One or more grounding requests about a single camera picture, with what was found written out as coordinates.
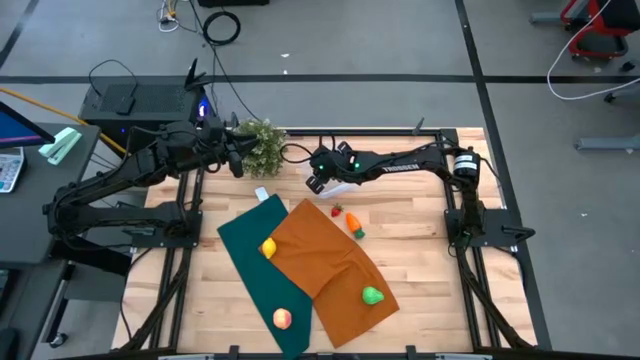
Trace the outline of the artificial potted plant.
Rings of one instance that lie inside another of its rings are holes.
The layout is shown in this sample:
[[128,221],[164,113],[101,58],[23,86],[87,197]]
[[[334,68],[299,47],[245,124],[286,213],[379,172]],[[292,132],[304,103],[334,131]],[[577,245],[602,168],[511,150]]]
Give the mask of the artificial potted plant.
[[255,135],[258,144],[243,160],[243,167],[253,178],[275,177],[280,173],[283,160],[280,149],[285,142],[285,132],[269,119],[247,119],[235,130],[239,135]]

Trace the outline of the dark grey desk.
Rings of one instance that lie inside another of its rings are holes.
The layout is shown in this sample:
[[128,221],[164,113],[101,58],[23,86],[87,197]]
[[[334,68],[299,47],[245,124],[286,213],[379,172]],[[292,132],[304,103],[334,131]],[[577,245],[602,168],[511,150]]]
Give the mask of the dark grey desk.
[[49,257],[53,240],[42,206],[55,191],[82,178],[99,138],[96,126],[75,127],[82,138],[55,166],[27,147],[27,167],[17,188],[0,195],[0,269],[16,271],[11,291],[0,309],[0,330],[17,333],[16,360],[29,360],[58,291],[67,262]]

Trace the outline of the red and black chair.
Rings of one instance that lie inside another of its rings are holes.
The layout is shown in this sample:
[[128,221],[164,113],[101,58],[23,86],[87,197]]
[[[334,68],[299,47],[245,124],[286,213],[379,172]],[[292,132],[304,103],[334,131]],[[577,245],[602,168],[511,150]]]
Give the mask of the red and black chair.
[[573,58],[622,57],[628,52],[626,37],[640,30],[636,0],[569,0],[560,19],[574,32],[568,45]]

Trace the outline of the pink toy peach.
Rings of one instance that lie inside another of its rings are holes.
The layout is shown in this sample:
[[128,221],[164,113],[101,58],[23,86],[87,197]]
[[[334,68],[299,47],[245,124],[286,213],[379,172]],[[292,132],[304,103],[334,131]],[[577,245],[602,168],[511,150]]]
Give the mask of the pink toy peach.
[[278,308],[272,314],[272,322],[276,328],[287,330],[293,322],[293,316],[289,310]]

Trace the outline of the black wifi antenna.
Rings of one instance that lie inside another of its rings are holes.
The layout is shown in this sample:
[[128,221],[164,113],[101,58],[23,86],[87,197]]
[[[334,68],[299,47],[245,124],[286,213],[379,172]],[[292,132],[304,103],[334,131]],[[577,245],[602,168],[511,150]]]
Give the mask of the black wifi antenna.
[[195,58],[189,67],[189,71],[184,82],[185,91],[196,90],[211,83],[210,80],[205,79],[206,72],[202,72],[199,74],[196,73],[197,62],[198,58]]

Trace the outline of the mint green stapler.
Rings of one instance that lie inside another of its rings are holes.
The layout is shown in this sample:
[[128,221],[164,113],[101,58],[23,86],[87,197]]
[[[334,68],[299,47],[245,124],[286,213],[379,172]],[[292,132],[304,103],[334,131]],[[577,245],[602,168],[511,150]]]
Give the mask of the mint green stapler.
[[55,135],[53,144],[41,146],[38,152],[48,163],[57,166],[81,138],[78,130],[66,127]]

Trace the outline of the orange toy carrot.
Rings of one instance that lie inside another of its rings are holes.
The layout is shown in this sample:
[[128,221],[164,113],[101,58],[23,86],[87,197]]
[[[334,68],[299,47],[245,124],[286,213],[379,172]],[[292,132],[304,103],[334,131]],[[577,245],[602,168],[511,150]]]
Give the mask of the orange toy carrot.
[[365,236],[365,232],[358,218],[352,213],[347,213],[345,216],[345,219],[346,219],[346,225],[349,232],[356,239],[362,239]]

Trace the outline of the orange cloth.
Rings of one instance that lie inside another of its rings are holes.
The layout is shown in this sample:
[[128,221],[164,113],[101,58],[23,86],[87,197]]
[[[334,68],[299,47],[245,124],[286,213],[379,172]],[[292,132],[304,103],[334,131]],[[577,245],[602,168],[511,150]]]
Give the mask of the orange cloth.
[[[270,262],[312,300],[336,348],[364,334],[399,310],[389,285],[365,251],[310,200],[299,203],[271,233],[277,244]],[[370,306],[364,287],[385,300]]]

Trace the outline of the teal cloth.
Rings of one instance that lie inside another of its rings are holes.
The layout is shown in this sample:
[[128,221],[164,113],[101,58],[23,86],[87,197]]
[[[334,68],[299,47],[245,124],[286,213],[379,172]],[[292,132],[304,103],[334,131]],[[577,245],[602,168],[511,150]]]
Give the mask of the teal cloth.
[[[284,359],[296,360],[310,344],[312,300],[259,251],[287,215],[280,197],[272,195],[220,226],[218,234]],[[287,330],[276,328],[272,322],[278,308],[289,310],[293,316]]]

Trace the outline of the white calculator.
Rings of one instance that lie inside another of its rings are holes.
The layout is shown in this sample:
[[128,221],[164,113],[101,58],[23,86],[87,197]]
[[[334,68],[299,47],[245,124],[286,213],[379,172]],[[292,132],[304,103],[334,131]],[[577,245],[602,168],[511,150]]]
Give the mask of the white calculator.
[[0,194],[14,190],[25,163],[23,147],[0,149]]

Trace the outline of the green toy pear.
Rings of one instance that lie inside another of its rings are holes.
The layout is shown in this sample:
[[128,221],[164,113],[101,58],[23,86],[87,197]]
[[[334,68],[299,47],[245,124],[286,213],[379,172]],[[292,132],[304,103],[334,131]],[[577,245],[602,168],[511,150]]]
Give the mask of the green toy pear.
[[385,295],[381,290],[377,289],[376,287],[366,286],[362,290],[361,298],[366,305],[373,306],[384,301]]

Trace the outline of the black computer tower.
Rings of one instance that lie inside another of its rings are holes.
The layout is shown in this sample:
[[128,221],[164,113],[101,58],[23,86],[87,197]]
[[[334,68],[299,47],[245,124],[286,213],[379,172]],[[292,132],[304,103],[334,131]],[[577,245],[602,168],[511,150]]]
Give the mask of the black computer tower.
[[[128,116],[118,115],[116,109],[126,96],[135,98],[133,109]],[[175,121],[196,123],[210,112],[205,91],[185,91],[181,82],[135,85],[131,81],[101,81],[87,91],[79,118],[99,127],[113,140],[111,149],[121,146],[135,152],[154,140],[152,133],[161,125]]]

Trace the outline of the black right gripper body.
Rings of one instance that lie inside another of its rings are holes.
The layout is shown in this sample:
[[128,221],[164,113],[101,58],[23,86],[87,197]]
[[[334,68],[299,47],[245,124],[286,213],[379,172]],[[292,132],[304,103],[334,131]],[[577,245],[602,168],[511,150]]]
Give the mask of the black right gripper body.
[[329,180],[337,180],[350,183],[350,171],[347,169],[350,151],[348,143],[340,143],[333,150],[324,145],[319,146],[309,159],[312,175],[308,182],[327,183]]

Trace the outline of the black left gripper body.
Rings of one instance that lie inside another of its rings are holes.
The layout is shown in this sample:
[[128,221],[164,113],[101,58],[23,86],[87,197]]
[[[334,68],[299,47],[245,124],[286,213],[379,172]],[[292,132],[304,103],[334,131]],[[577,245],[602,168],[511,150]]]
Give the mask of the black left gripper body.
[[223,164],[228,164],[228,153],[235,151],[236,143],[220,119],[212,117],[201,121],[198,144],[202,149],[201,167],[207,173],[217,173]]

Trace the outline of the computer monitor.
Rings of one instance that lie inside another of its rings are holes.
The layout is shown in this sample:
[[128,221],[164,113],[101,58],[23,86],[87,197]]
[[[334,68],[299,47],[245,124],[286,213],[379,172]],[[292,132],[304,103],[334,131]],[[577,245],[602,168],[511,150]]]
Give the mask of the computer monitor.
[[0,101],[0,149],[53,144],[44,129]]

